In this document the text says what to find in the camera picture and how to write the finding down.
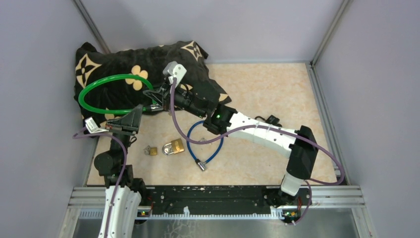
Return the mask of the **blue cable lock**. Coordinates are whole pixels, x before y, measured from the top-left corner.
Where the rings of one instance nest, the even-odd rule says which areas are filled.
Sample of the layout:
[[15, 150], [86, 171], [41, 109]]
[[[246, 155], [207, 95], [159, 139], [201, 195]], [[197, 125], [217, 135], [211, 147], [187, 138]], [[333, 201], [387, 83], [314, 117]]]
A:
[[204, 172], [207, 170], [208, 163], [220, 153], [223, 145], [224, 139], [220, 139], [217, 146], [214, 143], [198, 145], [187, 141], [187, 150], [200, 171]]

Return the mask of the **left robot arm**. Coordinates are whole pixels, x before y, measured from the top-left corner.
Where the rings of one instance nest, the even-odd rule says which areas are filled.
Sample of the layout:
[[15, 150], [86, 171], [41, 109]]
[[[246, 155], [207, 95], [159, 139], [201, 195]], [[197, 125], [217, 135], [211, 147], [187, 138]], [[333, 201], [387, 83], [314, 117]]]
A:
[[105, 181], [105, 209], [99, 231], [100, 238], [130, 238], [133, 234], [138, 205], [149, 198], [146, 189], [134, 186], [133, 169], [127, 164], [128, 149], [136, 141], [139, 131], [142, 105], [128, 114], [107, 121], [110, 148], [97, 155], [94, 166]]

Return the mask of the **green cable lock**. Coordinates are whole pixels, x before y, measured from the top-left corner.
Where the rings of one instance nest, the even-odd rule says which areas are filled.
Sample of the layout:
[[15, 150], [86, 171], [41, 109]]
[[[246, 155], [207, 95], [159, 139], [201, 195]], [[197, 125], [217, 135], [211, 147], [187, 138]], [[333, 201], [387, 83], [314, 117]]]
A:
[[133, 74], [116, 74], [111, 76], [103, 77], [99, 80], [96, 80], [93, 83], [88, 84], [84, 89], [82, 89], [78, 95], [77, 102], [78, 104], [85, 110], [96, 113], [96, 114], [114, 114], [114, 115], [126, 115], [128, 114], [133, 108], [131, 109], [102, 109], [98, 107], [91, 106], [86, 97], [90, 94], [91, 91], [97, 91], [97, 88], [100, 89], [109, 89], [110, 87], [107, 84], [111, 84], [111, 86], [116, 86], [117, 81], [125, 80], [125, 79], [132, 79], [135, 82], [141, 82], [143, 86], [146, 86], [147, 89], [154, 89], [153, 85], [144, 77], [133, 75]]

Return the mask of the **large brass padlock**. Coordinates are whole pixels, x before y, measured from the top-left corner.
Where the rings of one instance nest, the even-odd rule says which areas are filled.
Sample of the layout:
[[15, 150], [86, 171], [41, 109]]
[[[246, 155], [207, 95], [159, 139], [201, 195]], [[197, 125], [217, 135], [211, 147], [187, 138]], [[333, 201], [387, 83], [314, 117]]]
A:
[[185, 151], [182, 139], [175, 139], [163, 145], [162, 153], [166, 156], [178, 154]]

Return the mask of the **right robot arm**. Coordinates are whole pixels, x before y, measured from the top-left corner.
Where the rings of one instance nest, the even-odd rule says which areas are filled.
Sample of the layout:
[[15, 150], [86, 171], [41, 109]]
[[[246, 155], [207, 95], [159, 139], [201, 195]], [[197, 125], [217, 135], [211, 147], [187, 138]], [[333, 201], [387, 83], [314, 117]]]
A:
[[306, 126], [297, 130], [284, 129], [246, 116], [223, 104], [212, 105], [205, 102], [196, 106], [193, 100], [201, 99], [202, 96], [178, 89], [175, 83], [164, 83], [157, 90], [146, 90], [144, 95], [171, 114], [174, 114], [176, 108], [180, 108], [204, 118], [202, 125], [215, 134], [216, 138], [202, 144], [210, 144], [232, 135], [273, 149], [287, 158], [288, 164], [279, 190], [279, 199], [284, 204], [292, 204], [297, 200], [301, 185], [312, 176], [320, 146], [312, 130]]

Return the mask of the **small brass padlock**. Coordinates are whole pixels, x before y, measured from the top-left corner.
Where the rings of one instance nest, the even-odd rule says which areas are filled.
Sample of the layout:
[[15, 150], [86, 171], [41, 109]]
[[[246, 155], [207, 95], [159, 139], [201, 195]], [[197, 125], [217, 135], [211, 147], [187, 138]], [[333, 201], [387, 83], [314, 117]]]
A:
[[144, 154], [149, 156], [156, 156], [158, 154], [158, 149], [156, 147], [147, 146], [144, 149]]

